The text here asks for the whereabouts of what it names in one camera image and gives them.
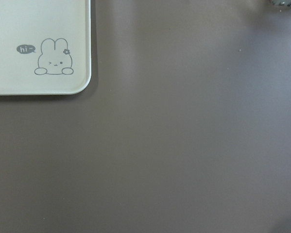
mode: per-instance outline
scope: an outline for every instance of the white tray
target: white tray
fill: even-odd
[[[78,93],[90,51],[90,0],[0,0],[0,95]]]

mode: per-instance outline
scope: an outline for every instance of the flower on bunny's ear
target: flower on bunny's ear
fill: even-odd
[[[65,49],[65,50],[63,51],[63,53],[64,53],[65,55],[68,55],[68,54],[69,54],[69,50]]]

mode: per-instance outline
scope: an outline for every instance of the speech bubble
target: speech bubble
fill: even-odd
[[[35,52],[35,47],[33,45],[19,45],[17,51],[21,54],[28,54]]]

